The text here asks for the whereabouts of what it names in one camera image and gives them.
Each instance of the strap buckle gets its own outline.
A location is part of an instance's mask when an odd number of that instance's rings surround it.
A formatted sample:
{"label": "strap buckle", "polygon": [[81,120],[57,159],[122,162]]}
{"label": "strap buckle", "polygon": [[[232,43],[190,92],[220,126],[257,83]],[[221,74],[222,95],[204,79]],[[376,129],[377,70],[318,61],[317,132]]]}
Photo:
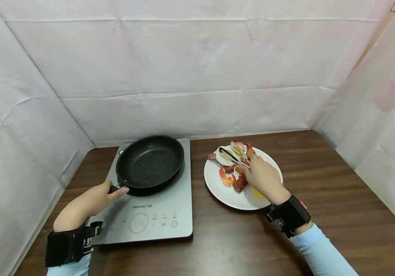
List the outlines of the strap buckle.
{"label": "strap buckle", "polygon": [[273,222],[274,220],[278,221],[279,227],[281,228],[280,232],[285,233],[288,238],[292,238],[294,236],[294,234],[286,226],[285,222],[280,219],[279,210],[275,205],[271,204],[270,206],[266,207],[263,215],[269,223]]}
{"label": "strap buckle", "polygon": [[102,221],[95,221],[90,223],[90,226],[85,227],[84,239],[93,238],[102,233]]}

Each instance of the frying pan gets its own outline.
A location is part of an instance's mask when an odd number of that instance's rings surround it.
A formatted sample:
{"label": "frying pan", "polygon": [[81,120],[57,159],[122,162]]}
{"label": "frying pan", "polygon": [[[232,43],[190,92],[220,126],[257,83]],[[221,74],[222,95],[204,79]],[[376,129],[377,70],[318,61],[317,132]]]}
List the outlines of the frying pan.
{"label": "frying pan", "polygon": [[128,194],[147,196],[165,188],[177,175],[184,162],[184,149],[173,137],[148,136],[125,148],[116,162],[119,187],[130,188]]}

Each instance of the hand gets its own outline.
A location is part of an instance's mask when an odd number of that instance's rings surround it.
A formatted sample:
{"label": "hand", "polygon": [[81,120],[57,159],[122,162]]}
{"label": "hand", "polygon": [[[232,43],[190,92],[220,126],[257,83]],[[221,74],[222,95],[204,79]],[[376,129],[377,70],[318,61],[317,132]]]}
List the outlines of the hand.
{"label": "hand", "polygon": [[75,198],[58,215],[53,224],[53,230],[63,232],[78,229],[87,218],[97,215],[112,201],[129,191],[127,187],[124,187],[108,194],[112,185],[112,181],[106,180]]}
{"label": "hand", "polygon": [[279,172],[260,156],[253,154],[250,158],[251,169],[242,166],[248,183],[274,205],[287,201],[291,194],[283,187]]}

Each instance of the pan handle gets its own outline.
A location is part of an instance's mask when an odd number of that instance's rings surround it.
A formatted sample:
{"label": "pan handle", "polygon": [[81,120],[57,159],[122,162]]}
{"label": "pan handle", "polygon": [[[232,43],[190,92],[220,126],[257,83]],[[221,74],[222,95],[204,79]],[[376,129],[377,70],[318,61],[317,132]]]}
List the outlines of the pan handle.
{"label": "pan handle", "polygon": [[118,190],[119,190],[118,187],[116,187],[115,185],[112,185],[112,186],[110,186],[110,190],[108,190],[108,193],[111,194],[111,193],[116,192]]}

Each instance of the light blue sleeve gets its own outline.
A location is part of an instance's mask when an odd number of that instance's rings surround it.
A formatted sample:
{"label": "light blue sleeve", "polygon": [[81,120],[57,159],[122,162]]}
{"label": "light blue sleeve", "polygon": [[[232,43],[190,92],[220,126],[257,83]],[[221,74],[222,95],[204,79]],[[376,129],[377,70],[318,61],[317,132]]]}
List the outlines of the light blue sleeve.
{"label": "light blue sleeve", "polygon": [[85,255],[77,263],[49,267],[47,276],[88,276],[88,266],[92,254]]}
{"label": "light blue sleeve", "polygon": [[358,276],[315,224],[289,240],[305,257],[315,276]]}

